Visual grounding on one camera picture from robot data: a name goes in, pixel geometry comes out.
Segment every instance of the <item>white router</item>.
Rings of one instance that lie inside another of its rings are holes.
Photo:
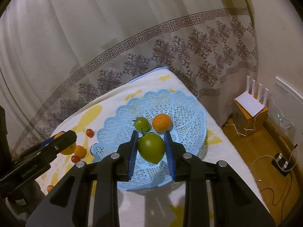
[[[262,92],[262,84],[259,84],[258,89],[258,96],[257,99],[254,98],[255,94],[255,87],[256,87],[256,81],[252,80],[252,88],[251,88],[251,94],[249,94],[250,89],[250,77],[247,76],[246,81],[246,91],[239,95],[236,98],[236,101],[252,116],[256,116],[262,109],[265,107],[266,99],[268,95],[268,89],[265,89],[263,103],[260,103],[260,97]]]

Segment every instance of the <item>yellow star pattern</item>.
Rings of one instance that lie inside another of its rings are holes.
[[[91,188],[91,196],[95,196],[96,194],[97,181],[93,181],[93,185]]]
[[[177,205],[177,206],[170,205],[169,207],[176,215],[176,219],[171,223],[171,225],[169,227],[182,227],[184,206],[183,205]]]
[[[77,134],[80,132],[86,132],[86,126],[88,126],[91,122],[93,122],[97,116],[101,113],[102,111],[102,106],[101,105],[95,105],[89,108],[81,117],[79,120],[78,124],[73,127],[71,130],[75,131]],[[85,141],[82,144],[82,146],[85,149],[88,149],[88,137],[85,136]],[[57,160],[57,164],[55,165],[56,167],[56,172],[53,173],[52,178],[51,178],[51,185],[56,185],[58,181],[73,167],[73,163],[71,162],[71,157],[72,155],[66,155],[64,157],[61,157],[60,160]],[[85,161],[87,164],[92,163],[93,156],[91,155],[90,152],[87,152],[85,158],[83,161]]]
[[[223,142],[222,139],[218,136],[213,137],[214,133],[211,130],[207,130],[206,139],[204,145],[213,145]]]
[[[172,77],[168,74],[168,75],[166,75],[166,76],[161,76],[158,80],[164,82],[165,80],[170,79],[170,78],[172,78]]]
[[[127,96],[125,97],[125,100],[128,101],[129,99],[135,97],[137,94],[139,94],[139,93],[141,93],[141,92],[142,92],[142,90],[139,89],[139,90],[137,90],[135,93],[132,93],[132,94],[127,95]]]

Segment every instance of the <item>orange fruit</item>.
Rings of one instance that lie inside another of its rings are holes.
[[[62,134],[64,134],[65,132],[59,132],[58,134],[55,135],[55,139],[59,136],[61,136]],[[67,147],[66,149],[64,149],[63,151],[60,152],[60,154],[63,155],[70,155],[72,154],[76,149],[76,143],[73,143],[72,145],[70,145],[69,147]]]
[[[165,132],[172,127],[172,120],[167,114],[158,114],[152,121],[152,127],[158,133]]]
[[[80,145],[77,145],[76,150],[74,151],[74,154],[76,156],[78,156],[80,159],[82,159],[86,155],[86,149]]]

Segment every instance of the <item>blue fruit basket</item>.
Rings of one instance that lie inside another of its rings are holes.
[[[137,117],[144,116],[152,123],[157,114],[167,114],[173,122],[172,140],[182,143],[187,152],[197,155],[206,137],[206,115],[199,108],[193,95],[167,89],[147,92],[142,98],[132,98],[127,105],[120,106],[115,117],[107,118],[104,127],[97,132],[98,143],[91,147],[93,162],[102,160],[116,152],[119,145],[128,142]],[[166,155],[156,165],[144,160],[137,153],[134,175],[129,182],[118,182],[121,190],[138,190],[160,187],[172,181],[169,175]]]

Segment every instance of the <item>bed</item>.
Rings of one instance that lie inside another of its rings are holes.
[[[160,89],[168,89],[171,92],[181,90],[191,95],[190,91],[171,71],[165,67],[158,68],[93,100],[61,123],[53,135],[61,131],[74,130],[77,133],[77,145],[82,145],[87,149],[87,155],[82,160],[86,163],[92,163],[94,158],[90,153],[90,147],[97,143],[97,139],[95,136],[89,139],[85,135],[86,129],[90,128],[97,132],[103,127],[106,118],[115,116],[119,106],[127,104],[133,97],[140,98],[148,91],[156,92]],[[216,163],[218,160],[227,161],[266,207],[249,168],[207,110],[206,120],[207,136],[199,157],[211,163]],[[71,156],[58,154],[58,157],[51,163],[51,169],[37,179],[45,194],[47,194],[48,185],[56,185],[72,168],[74,164],[71,162]],[[120,225],[121,227],[181,226],[184,196],[184,183],[169,183],[159,188],[135,192],[119,190]],[[213,226],[212,210],[210,210],[210,220],[211,226]]]

